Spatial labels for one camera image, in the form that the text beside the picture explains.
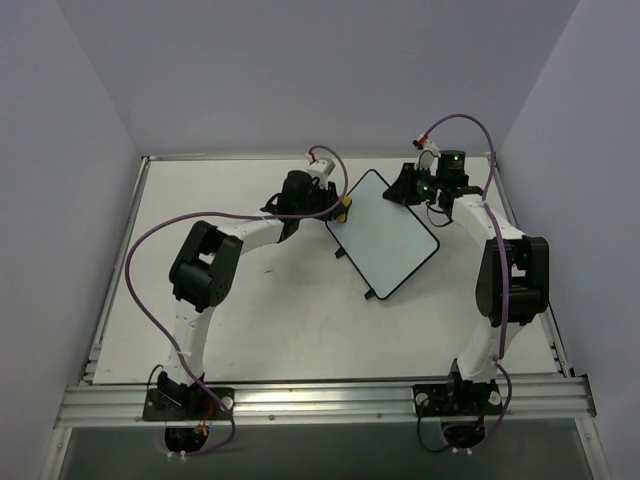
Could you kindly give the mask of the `yellow bone-shaped eraser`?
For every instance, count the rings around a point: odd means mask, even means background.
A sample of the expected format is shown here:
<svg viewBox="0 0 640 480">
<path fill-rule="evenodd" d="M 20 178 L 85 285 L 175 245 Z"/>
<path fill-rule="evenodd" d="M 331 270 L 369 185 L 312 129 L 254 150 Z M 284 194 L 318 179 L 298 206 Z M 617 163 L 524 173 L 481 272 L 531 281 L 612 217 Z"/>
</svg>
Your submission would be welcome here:
<svg viewBox="0 0 640 480">
<path fill-rule="evenodd" d="M 351 205 L 352 199 L 350 197 L 343 197 L 340 205 L 335 210 L 336 216 L 334 220 L 338 223 L 346 223 Z"/>
</svg>

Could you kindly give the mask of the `small black-framed whiteboard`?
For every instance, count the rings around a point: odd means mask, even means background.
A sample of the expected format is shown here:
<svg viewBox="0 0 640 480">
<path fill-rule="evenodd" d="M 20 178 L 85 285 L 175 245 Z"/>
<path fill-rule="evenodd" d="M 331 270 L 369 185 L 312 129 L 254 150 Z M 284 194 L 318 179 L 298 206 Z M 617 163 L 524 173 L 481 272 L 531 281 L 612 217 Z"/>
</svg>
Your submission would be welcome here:
<svg viewBox="0 0 640 480">
<path fill-rule="evenodd" d="M 339 245 L 335 256 L 349 259 L 368 286 L 366 299 L 389 299 L 440 249 L 440 242 L 407 206 L 383 198 L 388 182 L 367 170 L 348 192 L 347 221 L 326 227 Z"/>
</svg>

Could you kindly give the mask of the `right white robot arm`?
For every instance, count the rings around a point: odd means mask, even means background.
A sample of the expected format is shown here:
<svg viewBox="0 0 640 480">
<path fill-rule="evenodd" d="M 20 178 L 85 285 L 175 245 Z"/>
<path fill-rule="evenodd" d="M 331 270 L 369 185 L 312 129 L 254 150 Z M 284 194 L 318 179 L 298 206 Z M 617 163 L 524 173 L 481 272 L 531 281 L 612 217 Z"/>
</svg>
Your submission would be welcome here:
<svg viewBox="0 0 640 480">
<path fill-rule="evenodd" d="M 444 400 L 455 412 L 480 400 L 479 388 L 496 379 L 515 337 L 549 306 L 549 244 L 525 234 L 495 211 L 489 184 L 473 185 L 465 170 L 466 153 L 424 150 L 402 165 L 382 194 L 403 206 L 435 205 L 482 249 L 475 302 L 483 317 L 472 339 L 454 359 Z"/>
</svg>

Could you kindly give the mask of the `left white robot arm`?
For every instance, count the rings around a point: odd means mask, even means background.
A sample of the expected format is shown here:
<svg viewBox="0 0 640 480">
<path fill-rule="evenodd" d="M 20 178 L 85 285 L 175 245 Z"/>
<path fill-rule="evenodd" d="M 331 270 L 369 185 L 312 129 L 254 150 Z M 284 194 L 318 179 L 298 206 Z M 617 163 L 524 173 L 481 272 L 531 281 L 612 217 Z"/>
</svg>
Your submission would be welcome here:
<svg viewBox="0 0 640 480">
<path fill-rule="evenodd" d="M 176 345 L 157 380 L 166 408 L 177 418 L 190 419 L 201 409 L 198 383 L 204 379 L 209 325 L 231 290 L 241 256 L 287 240 L 303 218 L 344 223 L 351 203 L 323 175 L 293 170 L 255 219 L 228 227 L 199 220 L 192 226 L 169 272 Z"/>
</svg>

